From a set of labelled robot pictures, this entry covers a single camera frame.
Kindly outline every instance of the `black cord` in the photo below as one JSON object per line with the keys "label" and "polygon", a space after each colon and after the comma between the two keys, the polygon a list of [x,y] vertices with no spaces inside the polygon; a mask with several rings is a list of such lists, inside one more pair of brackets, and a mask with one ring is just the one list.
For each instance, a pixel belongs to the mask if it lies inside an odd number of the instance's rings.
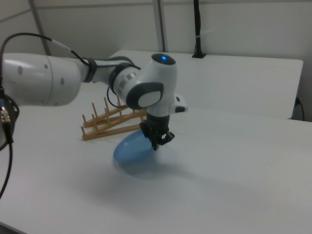
{"label": "black cord", "polygon": [[85,60],[82,59],[82,57],[80,57],[75,51],[73,51],[72,49],[66,47],[65,45],[59,43],[58,41],[56,40],[52,40],[51,38],[49,37],[46,37],[46,36],[43,36],[43,35],[40,35],[40,34],[36,34],[36,33],[15,33],[15,34],[12,34],[11,36],[7,37],[4,41],[4,43],[2,44],[2,47],[1,47],[1,51],[0,51],[0,87],[2,87],[2,61],[3,61],[3,53],[4,53],[4,48],[6,46],[6,44],[9,42],[10,39],[12,38],[15,38],[15,37],[18,37],[18,36],[33,36],[33,37],[38,37],[38,38],[42,38],[42,39],[46,39],[46,40],[49,40],[51,42],[54,42],[64,48],[67,48],[68,50],[70,50],[70,52],[75,55],[83,64],[89,66],[89,63],[87,63]]}
{"label": "black cord", "polygon": [[117,64],[111,64],[111,65],[97,65],[97,68],[104,68],[104,67],[117,67]]}
{"label": "black cord", "polygon": [[[20,114],[20,109],[19,106],[17,105],[17,103],[8,95],[4,94],[4,99],[6,99],[8,102],[11,102],[13,108],[15,108],[15,119],[18,118],[19,114]],[[5,142],[3,145],[0,146],[0,151],[2,151],[6,146],[7,146],[7,142]]]}
{"label": "black cord", "polygon": [[12,143],[9,144],[9,149],[10,149],[10,158],[9,158],[9,166],[8,166],[8,171],[6,173],[6,177],[5,177],[5,181],[4,184],[2,186],[1,192],[0,192],[0,199],[4,193],[5,187],[9,181],[9,177],[10,177],[10,173],[11,173],[11,168],[12,168],[12,161],[13,161],[13,147],[12,147]]}
{"label": "black cord", "polygon": [[303,106],[302,106],[302,103],[301,103],[300,99],[298,100],[298,104],[300,104],[300,107],[301,107],[301,110],[302,110],[302,120],[305,121],[305,120],[304,120]]}
{"label": "black cord", "polygon": [[106,96],[107,96],[108,102],[109,102],[112,106],[114,106],[114,107],[116,107],[116,108],[123,108],[123,107],[126,107],[126,106],[127,106],[127,105],[123,105],[123,106],[116,106],[116,105],[114,105],[114,104],[111,102],[111,100],[109,99],[109,95],[108,95],[109,90],[110,90],[110,88],[109,88],[109,86],[108,86],[107,92],[106,92]]}

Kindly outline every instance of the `wooden peg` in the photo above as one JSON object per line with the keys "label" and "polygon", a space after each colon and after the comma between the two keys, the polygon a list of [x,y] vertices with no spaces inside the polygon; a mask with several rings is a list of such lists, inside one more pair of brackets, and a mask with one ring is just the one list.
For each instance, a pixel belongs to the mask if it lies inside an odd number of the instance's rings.
{"label": "wooden peg", "polygon": [[108,103],[107,103],[106,97],[104,97],[104,101],[105,101],[105,106],[106,106],[107,112],[109,112],[109,108],[108,108]]}
{"label": "wooden peg", "polygon": [[81,130],[82,130],[83,135],[85,136],[86,133],[85,133],[84,128],[82,126],[81,126]]}
{"label": "wooden peg", "polygon": [[95,128],[95,130],[97,130],[98,129],[97,121],[93,114],[92,114],[92,119],[93,119],[93,124],[94,124],[93,127]]}
{"label": "wooden peg", "polygon": [[85,117],[84,115],[82,115],[82,118],[83,118],[83,122],[84,122],[84,123],[87,123],[86,117]]}
{"label": "wooden peg", "polygon": [[122,112],[121,112],[121,108],[120,108],[120,106],[121,106],[121,104],[120,104],[120,99],[119,99],[119,97],[117,96],[117,104],[118,104],[118,106],[119,106],[119,115],[120,115],[120,118],[122,118]]}
{"label": "wooden peg", "polygon": [[105,110],[105,114],[106,114],[106,120],[107,120],[107,123],[110,123],[110,119],[109,119],[109,116],[108,116],[108,111],[106,108],[104,108]]}
{"label": "wooden peg", "polygon": [[94,102],[92,102],[92,107],[93,107],[94,114],[96,114],[96,118],[98,118],[98,113],[96,110],[96,106],[94,105]]}

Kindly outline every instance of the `cable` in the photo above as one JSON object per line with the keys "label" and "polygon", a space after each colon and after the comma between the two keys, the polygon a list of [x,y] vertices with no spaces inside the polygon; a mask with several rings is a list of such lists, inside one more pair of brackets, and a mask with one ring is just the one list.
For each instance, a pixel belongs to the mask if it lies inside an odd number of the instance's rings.
{"label": "cable", "polygon": [[106,96],[107,96],[108,102],[109,102],[112,106],[114,106],[114,107],[116,107],[116,108],[123,108],[123,107],[126,107],[126,106],[127,106],[127,105],[123,105],[123,106],[116,106],[116,105],[114,105],[114,104],[111,102],[111,100],[109,99],[109,95],[108,95],[109,90],[110,90],[110,88],[109,88],[109,86],[108,86],[107,92],[106,92]]}
{"label": "cable", "polygon": [[104,68],[104,67],[117,67],[117,64],[110,64],[110,65],[97,65],[97,68]]}
{"label": "cable", "polygon": [[302,120],[305,121],[305,120],[304,120],[303,106],[302,106],[302,103],[301,103],[300,99],[298,100],[298,104],[300,104],[300,107],[301,107],[301,110],[302,110]]}
{"label": "cable", "polygon": [[[17,105],[17,103],[8,95],[4,94],[4,99],[7,100],[8,102],[11,102],[11,105],[13,106],[13,108],[15,108],[15,117],[14,119],[17,119],[19,114],[20,114],[20,109],[19,106]],[[4,142],[3,145],[0,146],[0,151],[2,151],[6,146],[7,146],[7,141]]]}
{"label": "cable", "polygon": [[40,35],[40,34],[36,34],[36,33],[15,33],[15,34],[12,34],[11,36],[7,37],[4,41],[4,43],[2,44],[2,47],[1,47],[1,51],[0,51],[0,87],[2,87],[2,80],[3,80],[3,77],[2,77],[2,61],[3,61],[3,53],[4,53],[4,48],[6,46],[6,44],[9,42],[10,39],[12,38],[15,38],[15,37],[18,37],[18,36],[33,36],[33,37],[38,37],[38,38],[42,38],[42,39],[46,39],[54,44],[57,44],[63,48],[65,48],[66,50],[69,50],[73,55],[75,55],[83,64],[89,66],[89,63],[87,63],[85,60],[82,59],[82,57],[80,57],[75,51],[73,51],[71,48],[69,48],[68,46],[58,42],[57,40],[54,40],[54,39],[51,39],[49,37],[46,37],[46,36],[43,36],[43,35]]}
{"label": "cable", "polygon": [[1,192],[0,192],[0,199],[4,193],[5,187],[9,181],[9,177],[10,177],[10,173],[11,173],[11,168],[12,168],[12,161],[13,161],[13,147],[12,147],[12,143],[9,144],[9,149],[10,149],[10,158],[9,158],[9,166],[8,166],[8,171],[6,173],[6,177],[5,177],[5,181],[4,184],[2,186]]}

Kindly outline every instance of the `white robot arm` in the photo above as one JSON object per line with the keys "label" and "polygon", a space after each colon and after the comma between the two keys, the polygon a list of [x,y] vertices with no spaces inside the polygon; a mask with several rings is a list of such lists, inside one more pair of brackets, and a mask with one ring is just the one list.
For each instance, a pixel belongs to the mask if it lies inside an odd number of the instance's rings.
{"label": "white robot arm", "polygon": [[[154,54],[142,69],[126,57],[107,60],[34,54],[4,54],[2,86],[18,105],[57,106],[71,102],[81,82],[104,82],[132,109],[147,109],[141,129],[156,150],[169,142],[170,114],[187,111],[184,98],[175,94],[176,62]],[[5,142],[0,133],[0,145]]]}

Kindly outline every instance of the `white wall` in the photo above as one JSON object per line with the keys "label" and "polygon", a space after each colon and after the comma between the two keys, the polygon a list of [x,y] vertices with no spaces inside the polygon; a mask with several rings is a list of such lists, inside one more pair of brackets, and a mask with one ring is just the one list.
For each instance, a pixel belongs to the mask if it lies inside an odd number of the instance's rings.
{"label": "white wall", "polygon": [[[0,0],[0,6],[0,44],[13,33],[38,33],[28,0]],[[44,54],[41,40],[27,36],[12,39],[5,51]]]}
{"label": "white wall", "polygon": [[[202,49],[217,55],[303,60],[298,96],[306,120],[312,121],[312,1],[263,1],[200,1],[202,32],[210,31],[202,38]],[[163,2],[169,52],[192,53],[193,1]],[[0,43],[12,33],[38,32],[28,0],[0,0],[0,5]],[[100,59],[120,49],[160,48],[152,0],[35,0],[35,5],[45,34],[84,57]],[[54,56],[71,56],[49,46]],[[6,51],[44,53],[41,41],[30,37],[14,39]],[[295,117],[301,119],[299,108]]]}
{"label": "white wall", "polygon": [[[192,4],[164,1],[169,52],[194,52]],[[200,4],[200,13],[201,30],[211,31],[202,38],[205,53],[303,60],[298,96],[312,121],[312,2]]]}
{"label": "white wall", "polygon": [[[152,0],[36,0],[44,32],[84,57],[120,49],[158,51]],[[67,51],[50,46],[52,55]]]}

